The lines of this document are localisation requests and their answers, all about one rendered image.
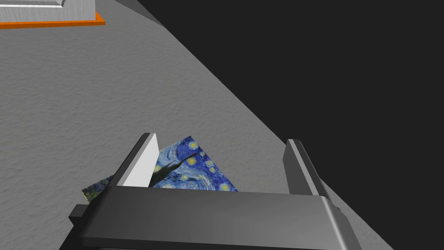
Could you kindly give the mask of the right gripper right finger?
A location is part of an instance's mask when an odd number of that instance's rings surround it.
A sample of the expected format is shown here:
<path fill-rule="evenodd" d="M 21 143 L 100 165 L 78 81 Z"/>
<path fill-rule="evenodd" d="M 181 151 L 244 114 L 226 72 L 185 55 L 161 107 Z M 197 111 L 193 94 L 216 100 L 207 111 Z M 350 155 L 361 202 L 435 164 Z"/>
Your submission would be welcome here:
<path fill-rule="evenodd" d="M 313 163 L 300 140 L 288 139 L 283 164 L 290 194 L 329 198 Z"/>

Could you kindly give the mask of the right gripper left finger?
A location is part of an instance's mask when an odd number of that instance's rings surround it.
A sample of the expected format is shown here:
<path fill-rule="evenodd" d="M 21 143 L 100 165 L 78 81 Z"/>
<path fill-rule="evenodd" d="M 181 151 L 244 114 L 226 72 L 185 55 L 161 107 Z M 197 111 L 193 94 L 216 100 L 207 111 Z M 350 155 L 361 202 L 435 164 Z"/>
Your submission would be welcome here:
<path fill-rule="evenodd" d="M 156 133 L 144 133 L 114 174 L 110 185 L 148 187 L 158 157 Z"/>

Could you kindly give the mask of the blue starry night painting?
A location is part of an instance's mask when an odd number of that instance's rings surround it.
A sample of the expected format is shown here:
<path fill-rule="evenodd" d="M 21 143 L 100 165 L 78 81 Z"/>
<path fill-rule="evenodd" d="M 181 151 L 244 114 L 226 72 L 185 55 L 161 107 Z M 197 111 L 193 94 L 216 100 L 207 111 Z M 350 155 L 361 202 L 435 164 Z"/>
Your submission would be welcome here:
<path fill-rule="evenodd" d="M 190 136 L 160 151 L 149 187 L 237 192 Z"/>

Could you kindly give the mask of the grey cabinet with orange base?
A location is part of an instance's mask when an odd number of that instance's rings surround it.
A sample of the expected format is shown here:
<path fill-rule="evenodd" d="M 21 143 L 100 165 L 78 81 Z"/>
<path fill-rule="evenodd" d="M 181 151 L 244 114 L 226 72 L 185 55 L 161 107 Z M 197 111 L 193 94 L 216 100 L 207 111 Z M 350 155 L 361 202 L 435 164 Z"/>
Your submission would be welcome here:
<path fill-rule="evenodd" d="M 0 0 L 0 30 L 103 25 L 95 0 Z"/>

